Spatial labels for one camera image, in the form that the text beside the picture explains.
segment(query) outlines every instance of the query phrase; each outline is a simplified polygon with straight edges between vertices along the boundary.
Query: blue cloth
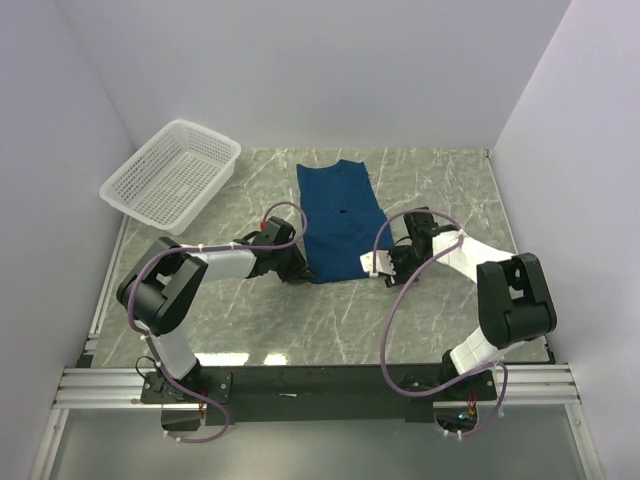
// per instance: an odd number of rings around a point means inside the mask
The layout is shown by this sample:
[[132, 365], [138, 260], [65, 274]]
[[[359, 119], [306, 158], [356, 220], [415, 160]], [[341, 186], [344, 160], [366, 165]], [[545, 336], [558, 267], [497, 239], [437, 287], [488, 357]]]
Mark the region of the blue cloth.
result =
[[[363, 163], [340, 160], [331, 167], [297, 165], [300, 206], [309, 225], [304, 248], [312, 283], [366, 278], [360, 255], [370, 252], [378, 229], [387, 220], [378, 206]], [[380, 248], [391, 248], [386, 229]]]

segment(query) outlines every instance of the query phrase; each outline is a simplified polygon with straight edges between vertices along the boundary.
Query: glass panel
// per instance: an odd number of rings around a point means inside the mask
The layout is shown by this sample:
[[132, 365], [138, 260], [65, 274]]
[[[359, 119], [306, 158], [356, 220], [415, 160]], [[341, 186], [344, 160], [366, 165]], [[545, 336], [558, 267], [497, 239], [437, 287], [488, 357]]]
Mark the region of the glass panel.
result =
[[505, 413], [461, 443], [431, 424], [376, 420], [240, 424], [221, 440], [186, 445], [162, 437], [157, 410], [75, 410], [51, 478], [586, 478], [564, 407]]

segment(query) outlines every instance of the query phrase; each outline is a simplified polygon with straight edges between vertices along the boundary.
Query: marble floor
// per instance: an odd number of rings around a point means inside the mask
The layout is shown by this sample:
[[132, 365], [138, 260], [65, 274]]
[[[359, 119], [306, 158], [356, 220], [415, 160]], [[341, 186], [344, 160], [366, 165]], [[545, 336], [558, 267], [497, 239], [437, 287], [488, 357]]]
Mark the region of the marble floor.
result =
[[[378, 203], [387, 213], [428, 205], [458, 219], [465, 231], [493, 247], [514, 251], [509, 225], [484, 150], [246, 149], [223, 189], [175, 239], [228, 243], [258, 227], [279, 200], [299, 199], [296, 164], [364, 162]], [[292, 209], [274, 212], [299, 228]], [[395, 239], [406, 234], [401, 220]], [[146, 354], [132, 332], [115, 288], [149, 245], [166, 235], [129, 219], [111, 288], [100, 317], [94, 367], [132, 367]], [[388, 360], [439, 362], [478, 325], [474, 284], [436, 264], [407, 294], [389, 338]], [[379, 342], [397, 289], [382, 279], [323, 285], [282, 284], [275, 274], [203, 284], [184, 322], [203, 364], [377, 363]], [[544, 339], [511, 352], [511, 362], [549, 360]]]

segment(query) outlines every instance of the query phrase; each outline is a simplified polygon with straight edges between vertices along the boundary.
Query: black mounting bar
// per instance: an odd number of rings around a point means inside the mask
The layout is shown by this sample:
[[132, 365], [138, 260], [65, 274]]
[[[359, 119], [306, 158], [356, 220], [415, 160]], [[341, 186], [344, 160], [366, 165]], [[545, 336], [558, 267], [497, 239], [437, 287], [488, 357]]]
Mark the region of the black mounting bar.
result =
[[[439, 364], [390, 365], [392, 379], [411, 391], [442, 383]], [[379, 365], [202, 367], [203, 390], [231, 412], [234, 422], [399, 418], [406, 422], [434, 421], [434, 401], [466, 401], [471, 390], [478, 400], [497, 398], [491, 372], [484, 372], [454, 389], [428, 398], [397, 394], [384, 381]], [[140, 400], [145, 404], [198, 403], [177, 394], [156, 372], [147, 374]], [[165, 410], [166, 430], [195, 430], [197, 410]], [[207, 408], [206, 424], [220, 425], [224, 417]]]

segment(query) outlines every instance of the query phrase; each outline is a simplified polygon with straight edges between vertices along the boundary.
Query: black bracket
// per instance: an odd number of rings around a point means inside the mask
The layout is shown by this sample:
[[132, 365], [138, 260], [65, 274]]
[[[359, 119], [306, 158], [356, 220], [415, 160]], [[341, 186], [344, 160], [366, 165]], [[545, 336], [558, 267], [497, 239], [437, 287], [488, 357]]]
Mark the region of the black bracket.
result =
[[[258, 232], [251, 232], [237, 243], [256, 246], [283, 245], [290, 242], [296, 231], [293, 226], [281, 218], [269, 217]], [[254, 278], [275, 271], [281, 281], [286, 283], [306, 282], [313, 278], [307, 261], [297, 245], [279, 250], [254, 250], [256, 263], [247, 278]]]
[[442, 232], [455, 230], [453, 225], [438, 225], [430, 213], [407, 213], [402, 218], [411, 244], [396, 245], [389, 251], [396, 273], [386, 276], [384, 282], [387, 287], [406, 283], [420, 265], [433, 257], [433, 238]]
[[[232, 376], [229, 371], [203, 368], [198, 376], [198, 384], [202, 389], [200, 393], [218, 403], [227, 403], [231, 391], [231, 380]], [[156, 371], [145, 375], [140, 403], [166, 405], [199, 403], [199, 400], [174, 388], [162, 374], [158, 374]]]

